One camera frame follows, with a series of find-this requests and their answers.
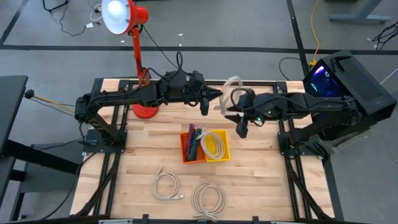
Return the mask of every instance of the floor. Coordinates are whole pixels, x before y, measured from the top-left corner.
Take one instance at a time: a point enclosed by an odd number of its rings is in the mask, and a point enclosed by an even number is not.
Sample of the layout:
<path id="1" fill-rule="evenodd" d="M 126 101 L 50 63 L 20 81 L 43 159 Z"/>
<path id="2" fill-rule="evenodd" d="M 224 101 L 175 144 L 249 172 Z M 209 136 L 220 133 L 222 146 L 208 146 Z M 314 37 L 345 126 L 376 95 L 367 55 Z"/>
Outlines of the floor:
<path id="1" fill-rule="evenodd" d="M 47 7 L 63 0 L 46 0 Z M 330 13 L 356 12 L 365 0 L 356 2 L 320 1 L 315 13 L 314 27 L 321 41 L 321 49 L 358 50 L 356 57 L 382 81 L 397 66 L 398 39 L 385 47 L 385 55 L 377 55 L 372 39 L 386 25 L 353 25 L 332 23 Z M 163 47 L 201 47 L 183 52 L 184 70 L 198 70 L 209 79 L 226 79 L 238 75 L 246 80 L 283 80 L 278 63 L 282 57 L 298 57 L 289 12 L 285 1 L 250 0 L 146 0 L 150 19 L 147 30 Z M 310 15 L 315 0 L 293 0 L 298 27 L 305 49 L 315 49 L 310 26 Z M 53 100 L 72 103 L 91 90 L 98 77 L 125 77 L 135 75 L 133 53 L 128 50 L 131 39 L 114 35 L 104 24 L 87 29 L 83 35 L 70 37 L 60 31 L 58 20 L 62 10 L 49 14 L 39 0 L 0 0 L 0 32 L 4 32 L 19 8 L 22 12 L 0 47 L 0 75 L 27 75 L 27 88 Z M 398 20 L 398 2 L 384 0 L 374 14 L 392 16 Z M 91 9 L 86 1 L 71 0 L 63 19 L 65 30 L 80 32 L 89 23 Z M 33 50 L 13 50 L 25 45 Z M 153 43 L 141 34 L 141 45 L 148 46 L 142 53 L 144 66 L 159 72 L 173 70 L 164 56 L 153 50 Z M 104 46 L 100 50 L 89 47 L 62 48 L 59 46 Z M 255 48 L 271 49 L 258 52 Z M 281 50 L 274 53 L 272 49 Z M 165 54 L 174 60 L 175 52 Z M 311 61 L 313 55 L 307 54 Z M 298 60 L 286 60 L 284 73 L 291 80 L 301 80 L 303 72 Z M 398 74 L 383 85 L 390 92 L 397 91 Z M 394 223 L 398 207 L 398 112 L 380 122 L 346 149 L 332 155 L 331 161 L 346 221 L 367 223 Z M 23 144 L 67 142 L 79 136 L 77 122 L 68 116 L 23 100 L 10 138 Z M 11 183 L 10 191 L 17 187 Z M 63 200 L 66 191 L 32 193 L 25 196 L 22 214 L 36 220 L 50 213 Z M 0 222 L 7 220 L 3 203 Z M 72 198 L 53 217 L 69 213 Z"/>

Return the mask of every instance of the orange container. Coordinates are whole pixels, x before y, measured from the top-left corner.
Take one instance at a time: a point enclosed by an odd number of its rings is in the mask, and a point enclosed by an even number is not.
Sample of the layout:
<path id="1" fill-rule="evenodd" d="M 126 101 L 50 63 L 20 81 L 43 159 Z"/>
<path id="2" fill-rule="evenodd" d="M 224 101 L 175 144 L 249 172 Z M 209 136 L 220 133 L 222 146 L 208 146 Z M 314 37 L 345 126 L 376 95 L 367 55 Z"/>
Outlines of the orange container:
<path id="1" fill-rule="evenodd" d="M 188 133 L 181 133 L 180 134 L 180 145 L 181 145 L 181 158 L 182 163 L 184 164 L 191 164 L 196 162 L 206 162 L 206 154 L 203 152 L 203 149 L 200 146 L 200 142 L 198 142 L 197 148 L 197 159 L 195 161 L 186 161 L 184 156 L 185 146 L 188 143 Z"/>

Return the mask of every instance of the white lamp shade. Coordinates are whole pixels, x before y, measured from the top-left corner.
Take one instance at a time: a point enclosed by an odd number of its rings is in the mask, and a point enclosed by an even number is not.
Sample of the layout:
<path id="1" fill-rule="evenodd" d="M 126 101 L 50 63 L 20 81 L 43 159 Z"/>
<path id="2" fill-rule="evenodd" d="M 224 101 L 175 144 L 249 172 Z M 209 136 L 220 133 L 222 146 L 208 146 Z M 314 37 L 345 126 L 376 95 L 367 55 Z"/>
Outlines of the white lamp shade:
<path id="1" fill-rule="evenodd" d="M 102 0 L 102 18 L 112 33 L 123 34 L 131 26 L 129 3 L 128 0 Z"/>

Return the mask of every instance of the red lamp base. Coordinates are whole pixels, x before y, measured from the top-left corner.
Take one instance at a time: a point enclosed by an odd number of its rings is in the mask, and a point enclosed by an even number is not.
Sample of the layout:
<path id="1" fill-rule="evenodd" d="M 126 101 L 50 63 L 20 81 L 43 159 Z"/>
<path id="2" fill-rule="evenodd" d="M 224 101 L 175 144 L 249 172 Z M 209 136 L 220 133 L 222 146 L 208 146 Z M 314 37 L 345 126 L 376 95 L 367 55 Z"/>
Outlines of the red lamp base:
<path id="1" fill-rule="evenodd" d="M 146 107 L 141 105 L 133 105 L 134 114 L 141 119 L 149 119 L 154 117 L 159 111 L 159 107 Z"/>

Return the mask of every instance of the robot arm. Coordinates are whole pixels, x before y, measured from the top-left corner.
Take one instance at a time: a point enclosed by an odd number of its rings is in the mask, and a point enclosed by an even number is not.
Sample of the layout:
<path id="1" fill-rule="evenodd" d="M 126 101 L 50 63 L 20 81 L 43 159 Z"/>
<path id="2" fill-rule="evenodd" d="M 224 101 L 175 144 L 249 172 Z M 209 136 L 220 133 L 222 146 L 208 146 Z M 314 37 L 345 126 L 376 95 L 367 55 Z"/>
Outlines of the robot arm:
<path id="1" fill-rule="evenodd" d="M 159 106 L 168 103 L 184 103 L 190 106 L 200 104 L 203 116 L 208 114 L 209 101 L 221 96 L 222 92 L 205 85 L 201 73 L 183 71 L 168 72 L 152 85 L 139 86 L 133 90 L 88 93 L 76 101 L 75 119 L 79 123 L 89 123 L 97 129 L 103 139 L 116 143 L 120 133 L 109 125 L 98 111 L 103 106 L 139 104 L 142 106 Z"/>
<path id="2" fill-rule="evenodd" d="M 238 90 L 245 91 L 245 94 L 235 103 L 232 96 Z M 324 114 L 326 118 L 322 122 L 289 131 L 290 143 L 294 145 L 331 126 L 354 125 L 360 118 L 355 100 L 350 96 L 319 98 L 307 93 L 256 95 L 250 88 L 238 88 L 231 93 L 231 100 L 234 106 L 228 108 L 228 111 L 240 114 L 225 117 L 237 124 L 236 132 L 241 138 L 245 138 L 248 133 L 248 122 L 262 126 L 266 121 L 302 119 L 309 114 Z"/>

